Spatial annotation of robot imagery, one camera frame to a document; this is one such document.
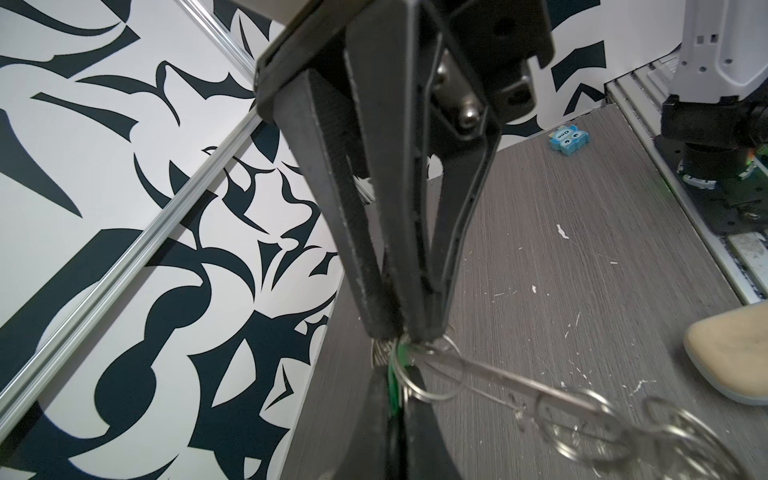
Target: metal wire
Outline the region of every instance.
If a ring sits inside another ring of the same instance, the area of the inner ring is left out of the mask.
[[[750,480],[752,477],[736,456],[720,441],[715,432],[688,411],[657,397],[643,401],[643,411],[651,427],[640,427],[626,420],[603,396],[589,389],[563,387],[555,389],[514,373],[496,369],[462,357],[456,344],[447,336],[449,348],[416,345],[407,339],[393,344],[392,352],[404,346],[412,361],[437,376],[456,384],[448,394],[435,394],[420,389],[407,376],[405,369],[390,353],[390,366],[406,393],[425,402],[453,398],[461,390],[481,396],[513,411],[521,430],[524,422],[533,421],[544,440],[564,457],[602,472],[640,471],[640,462],[650,465],[658,478],[686,480]],[[442,364],[457,369],[455,378],[435,367]],[[525,402],[511,401],[466,385],[466,374],[479,376],[505,389],[534,399],[531,409]]]

